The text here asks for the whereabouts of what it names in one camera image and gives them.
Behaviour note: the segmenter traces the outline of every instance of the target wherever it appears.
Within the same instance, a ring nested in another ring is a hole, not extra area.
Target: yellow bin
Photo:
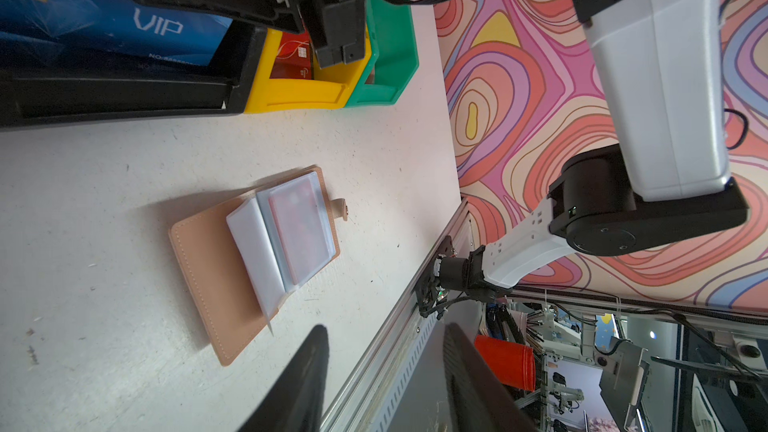
[[[313,62],[314,80],[271,79],[272,66],[283,33],[269,29],[250,89],[245,113],[274,112],[292,109],[341,109],[346,105],[362,72],[371,58],[371,42],[366,30],[366,56],[351,64],[321,69]]]

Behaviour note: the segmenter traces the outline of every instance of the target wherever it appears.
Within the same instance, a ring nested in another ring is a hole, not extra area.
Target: red card in bin
[[[270,78],[312,79],[312,45],[309,34],[283,32]]]

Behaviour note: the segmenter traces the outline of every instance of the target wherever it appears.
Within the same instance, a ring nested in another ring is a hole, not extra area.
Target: swirl pattern backdrop
[[[748,223],[619,257],[572,254],[522,283],[768,312],[768,0],[733,0],[725,17],[725,106],[750,119],[730,152]],[[459,185],[494,242],[566,160],[615,143],[613,123],[571,0],[452,0],[435,18]],[[729,143],[741,127],[726,118]]]

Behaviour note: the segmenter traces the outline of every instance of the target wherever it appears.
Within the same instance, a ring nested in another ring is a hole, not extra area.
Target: green bin
[[[346,107],[390,106],[397,102],[418,68],[411,7],[366,0],[371,59]],[[373,83],[366,83],[373,74]]]

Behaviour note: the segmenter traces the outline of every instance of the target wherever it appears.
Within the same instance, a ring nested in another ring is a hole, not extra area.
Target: red bucket
[[[478,335],[475,348],[502,384],[531,392],[536,388],[536,366],[529,346]]]

